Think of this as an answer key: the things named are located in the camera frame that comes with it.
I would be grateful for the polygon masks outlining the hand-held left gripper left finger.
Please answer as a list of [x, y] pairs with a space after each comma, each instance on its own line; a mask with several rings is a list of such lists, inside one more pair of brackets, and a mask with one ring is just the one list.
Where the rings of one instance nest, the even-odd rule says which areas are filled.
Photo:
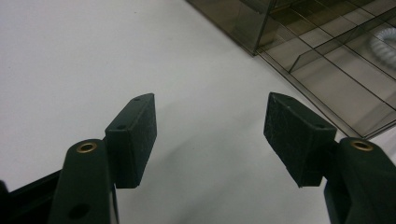
[[156, 140], [154, 95], [132, 99], [105, 134], [67, 150], [49, 224], [120, 224], [116, 190], [140, 185]]

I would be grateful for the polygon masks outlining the clear plastic drawer organizer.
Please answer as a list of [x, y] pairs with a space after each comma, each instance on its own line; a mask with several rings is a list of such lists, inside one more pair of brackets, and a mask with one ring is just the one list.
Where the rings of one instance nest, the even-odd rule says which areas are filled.
[[370, 139], [396, 126], [396, 63], [374, 48], [387, 28], [393, 0], [300, 2], [269, 13], [259, 53], [342, 132]]

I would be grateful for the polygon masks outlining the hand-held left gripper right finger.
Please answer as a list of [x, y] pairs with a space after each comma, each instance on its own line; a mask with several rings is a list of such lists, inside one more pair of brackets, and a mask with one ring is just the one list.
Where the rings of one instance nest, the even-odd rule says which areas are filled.
[[376, 144], [346, 137], [296, 99], [268, 96], [263, 135], [298, 187], [327, 180], [332, 224], [396, 224], [396, 165]]

